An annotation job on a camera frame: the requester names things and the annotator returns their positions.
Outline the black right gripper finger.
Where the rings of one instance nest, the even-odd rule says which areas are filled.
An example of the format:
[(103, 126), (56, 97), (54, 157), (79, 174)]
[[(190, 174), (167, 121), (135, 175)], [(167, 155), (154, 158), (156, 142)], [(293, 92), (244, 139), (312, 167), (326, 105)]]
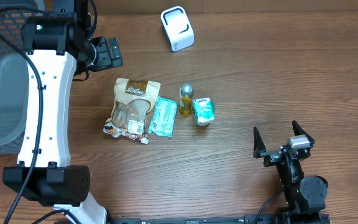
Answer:
[(315, 143), (315, 140), (306, 131), (304, 131), (295, 120), (293, 120), (291, 123), (295, 136), (305, 135), (308, 138), (311, 145)]
[(261, 158), (266, 153), (266, 147), (262, 140), (262, 137), (259, 133), (259, 130), (255, 126), (253, 128), (253, 134), (254, 134), (254, 150), (253, 150), (253, 158)]

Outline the brown snack wrapper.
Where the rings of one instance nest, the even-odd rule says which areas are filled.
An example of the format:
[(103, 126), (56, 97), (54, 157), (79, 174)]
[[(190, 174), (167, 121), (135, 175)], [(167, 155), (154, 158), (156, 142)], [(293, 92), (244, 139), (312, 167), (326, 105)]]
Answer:
[(118, 78), (114, 86), (114, 106), (103, 132), (114, 138), (124, 136), (149, 143), (145, 133), (147, 114), (154, 108), (161, 84), (150, 80)]

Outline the green lidded jar with tissues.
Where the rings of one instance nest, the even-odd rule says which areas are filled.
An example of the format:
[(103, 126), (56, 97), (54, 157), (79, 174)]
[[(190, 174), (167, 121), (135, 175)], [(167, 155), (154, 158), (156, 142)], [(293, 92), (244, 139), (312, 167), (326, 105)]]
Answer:
[(198, 98), (192, 101), (193, 121), (198, 126), (207, 126), (215, 120), (214, 104), (210, 98)]

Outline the yellow liquid bottle silver cap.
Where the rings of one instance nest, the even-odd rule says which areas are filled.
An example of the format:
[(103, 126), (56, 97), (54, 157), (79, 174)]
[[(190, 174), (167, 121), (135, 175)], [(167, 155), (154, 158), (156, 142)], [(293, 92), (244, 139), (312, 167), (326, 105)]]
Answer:
[(190, 83), (184, 83), (179, 90), (180, 114), (183, 116), (190, 116), (192, 112), (192, 100), (193, 100), (193, 86)]

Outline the teal tissue pack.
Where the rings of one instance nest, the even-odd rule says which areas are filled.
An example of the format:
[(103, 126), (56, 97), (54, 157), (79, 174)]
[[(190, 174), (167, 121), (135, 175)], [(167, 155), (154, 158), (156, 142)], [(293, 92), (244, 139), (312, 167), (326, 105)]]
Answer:
[(171, 138), (177, 108), (178, 106), (175, 101), (158, 96), (154, 108), (154, 115), (149, 126), (149, 134), (155, 133), (157, 136)]

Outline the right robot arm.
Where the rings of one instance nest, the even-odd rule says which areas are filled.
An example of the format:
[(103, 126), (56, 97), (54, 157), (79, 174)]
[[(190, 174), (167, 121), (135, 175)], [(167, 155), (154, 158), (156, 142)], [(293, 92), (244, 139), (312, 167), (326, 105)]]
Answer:
[[(292, 121), (292, 128), (294, 135), (274, 151), (266, 149), (259, 130), (253, 129), (253, 157), (262, 158), (265, 167), (276, 167), (282, 189), (261, 206), (254, 218), (248, 218), (249, 221), (276, 224), (331, 222), (328, 215), (321, 213), (326, 208), (328, 181), (318, 175), (304, 175), (300, 164), (310, 157), (315, 140), (296, 121)], [(276, 209), (274, 214), (262, 215), (266, 206), (280, 194), (284, 194), (287, 206)]]

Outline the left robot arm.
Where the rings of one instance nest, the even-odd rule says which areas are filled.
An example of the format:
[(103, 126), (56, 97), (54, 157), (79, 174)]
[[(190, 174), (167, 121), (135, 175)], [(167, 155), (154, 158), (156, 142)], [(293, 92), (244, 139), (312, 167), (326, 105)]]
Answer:
[(122, 65), (115, 39), (93, 37), (96, 25), (93, 1), (55, 1), (50, 12), (32, 10), (19, 49), (29, 76), (24, 140), (17, 164), (2, 173), (17, 198), (50, 207), (72, 223), (112, 223), (90, 193), (89, 168), (71, 164), (67, 135), (77, 75)]

